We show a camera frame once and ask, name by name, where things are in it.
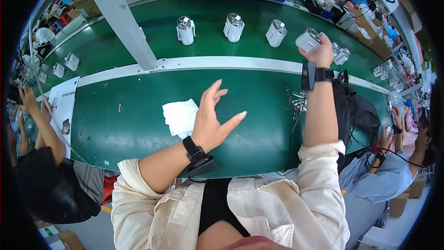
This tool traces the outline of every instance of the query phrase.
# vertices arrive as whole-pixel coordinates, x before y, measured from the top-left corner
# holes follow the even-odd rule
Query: red stool
[[[106,177],[103,181],[103,201],[101,206],[107,205],[112,202],[112,191],[114,190],[114,183],[117,181],[118,176]]]
[[[60,16],[60,22],[62,23],[62,25],[65,27],[69,24],[71,20],[71,17],[68,15],[68,12],[64,12],[61,16]]]

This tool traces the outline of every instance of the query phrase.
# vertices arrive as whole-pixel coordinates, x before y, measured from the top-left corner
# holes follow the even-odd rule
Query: black top
[[[72,166],[64,162],[56,166],[50,147],[18,158],[14,173],[25,206],[42,221],[78,223],[100,212],[100,206],[80,187]]]
[[[231,224],[243,237],[249,237],[250,234],[241,225],[239,220],[228,207],[226,196],[228,193],[228,184],[231,178],[220,178],[209,181],[203,190],[202,208],[200,211],[200,236],[211,225],[220,220]]]

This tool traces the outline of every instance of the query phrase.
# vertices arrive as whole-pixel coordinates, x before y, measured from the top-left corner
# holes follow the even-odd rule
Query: white metal frame
[[[95,74],[86,75],[79,79],[77,87],[86,86],[92,83],[106,81],[114,78],[121,78],[132,75],[143,75],[148,73],[161,73],[175,70],[188,69],[247,69],[275,71],[289,74],[302,74],[302,63],[267,59],[255,57],[236,56],[200,56],[200,57],[180,57],[159,59],[158,68],[154,71],[142,71],[138,64],[122,66],[108,69]],[[367,80],[349,75],[348,82],[357,86],[368,88],[384,94],[392,94],[389,90],[373,84]]]
[[[120,41],[141,69],[155,69],[156,57],[139,29],[126,0],[94,0]]]

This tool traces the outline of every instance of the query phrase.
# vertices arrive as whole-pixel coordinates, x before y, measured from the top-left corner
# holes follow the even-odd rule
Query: white cloth
[[[350,237],[339,188],[342,141],[301,147],[297,185],[278,179],[234,178],[230,210],[252,235],[293,249],[344,249]],[[194,250],[205,184],[178,186],[164,194],[142,179],[139,159],[119,162],[111,221],[117,250]]]
[[[56,35],[49,28],[42,27],[36,32],[36,42],[32,43],[34,48],[41,46],[42,44],[51,41]]]
[[[167,103],[162,108],[171,136],[178,135],[184,139],[192,134],[196,112],[199,109],[192,98],[186,102]]]

